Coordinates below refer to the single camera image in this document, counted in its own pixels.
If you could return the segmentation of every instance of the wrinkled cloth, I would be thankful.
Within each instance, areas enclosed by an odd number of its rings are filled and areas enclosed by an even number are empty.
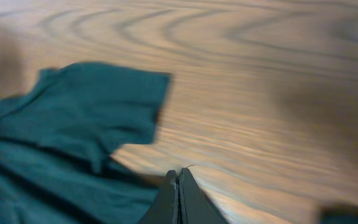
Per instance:
[[[169,77],[105,63],[45,69],[0,101],[0,223],[137,223],[158,188],[110,159],[150,144]]]

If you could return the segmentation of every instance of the dark green fabric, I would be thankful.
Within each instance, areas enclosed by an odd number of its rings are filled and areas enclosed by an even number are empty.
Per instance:
[[[164,73],[76,63],[0,101],[0,223],[136,223],[158,188],[109,155],[153,141],[167,85]]]

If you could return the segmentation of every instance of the black object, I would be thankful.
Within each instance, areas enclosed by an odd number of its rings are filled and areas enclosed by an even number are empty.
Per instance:
[[[227,224],[187,168],[167,172],[152,206],[138,224]]]

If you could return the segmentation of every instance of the wooden surface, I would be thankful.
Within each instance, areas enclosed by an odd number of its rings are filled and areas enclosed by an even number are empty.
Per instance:
[[[232,223],[358,206],[358,1],[0,0],[0,97],[84,60],[173,74],[158,141],[114,157],[194,164]]]

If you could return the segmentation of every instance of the garment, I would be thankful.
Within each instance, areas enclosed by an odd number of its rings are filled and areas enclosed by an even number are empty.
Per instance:
[[[169,76],[98,62],[45,69],[0,101],[0,223],[137,223],[158,188],[109,155],[150,144]]]

